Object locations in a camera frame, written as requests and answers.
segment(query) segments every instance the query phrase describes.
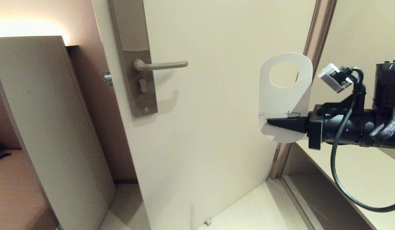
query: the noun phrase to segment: door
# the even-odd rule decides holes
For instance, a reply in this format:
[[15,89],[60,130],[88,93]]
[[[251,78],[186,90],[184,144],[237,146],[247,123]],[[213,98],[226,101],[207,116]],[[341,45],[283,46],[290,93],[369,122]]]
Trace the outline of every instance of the door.
[[266,179],[277,143],[259,131],[260,67],[303,53],[316,1],[144,1],[151,62],[189,66],[153,72],[158,112],[139,117],[116,18],[93,4],[151,227],[196,229]]

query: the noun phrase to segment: floor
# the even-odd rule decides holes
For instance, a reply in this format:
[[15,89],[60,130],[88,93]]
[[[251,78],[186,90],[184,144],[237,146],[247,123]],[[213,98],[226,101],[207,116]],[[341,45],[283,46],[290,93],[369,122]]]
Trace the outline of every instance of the floor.
[[[99,230],[150,230],[137,185],[117,185],[117,196]],[[307,230],[278,180],[267,180],[198,230]]]

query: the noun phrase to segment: lever handle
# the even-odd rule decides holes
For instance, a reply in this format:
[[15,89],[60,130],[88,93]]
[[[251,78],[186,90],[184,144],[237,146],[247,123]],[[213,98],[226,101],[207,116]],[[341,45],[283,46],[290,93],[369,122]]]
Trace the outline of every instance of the lever handle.
[[188,61],[178,61],[178,62],[169,62],[169,63],[160,63],[160,64],[145,64],[145,62],[143,62],[141,59],[135,59],[135,61],[132,63],[132,66],[137,71],[174,69],[174,68],[187,67],[188,65],[189,65]]

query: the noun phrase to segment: black cable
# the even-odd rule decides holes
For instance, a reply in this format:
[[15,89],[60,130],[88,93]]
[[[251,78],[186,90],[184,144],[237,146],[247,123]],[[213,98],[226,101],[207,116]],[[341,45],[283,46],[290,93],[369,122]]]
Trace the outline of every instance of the black cable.
[[339,190],[347,197],[349,198],[352,202],[354,202],[355,204],[357,204],[358,206],[365,208],[366,210],[369,211],[375,211],[375,212],[388,212],[388,211],[395,211],[395,204],[387,206],[387,207],[383,207],[383,208],[375,208],[375,207],[370,207],[366,204],[363,204],[361,202],[359,202],[357,199],[355,199],[352,195],[350,195],[345,189],[344,187],[341,185],[341,183],[339,182],[338,176],[337,176],[337,172],[335,170],[335,156],[337,154],[337,147],[338,147],[338,143],[339,143],[339,139],[341,137],[342,131],[344,130],[345,124],[348,122],[352,111],[354,109],[354,106],[357,102],[357,94],[359,93],[359,89],[362,85],[362,81],[364,80],[364,73],[362,72],[362,70],[360,68],[357,67],[352,67],[351,70],[354,70],[355,72],[358,73],[358,80],[354,85],[354,91],[353,91],[353,97],[352,97],[352,102],[351,102],[351,106],[348,109],[347,113],[345,114],[345,116],[342,118],[341,123],[339,124],[339,128],[337,131],[337,134],[335,135],[335,139],[334,139],[334,143],[332,143],[332,150],[331,150],[331,173],[332,176],[334,178],[335,184],[338,186]]

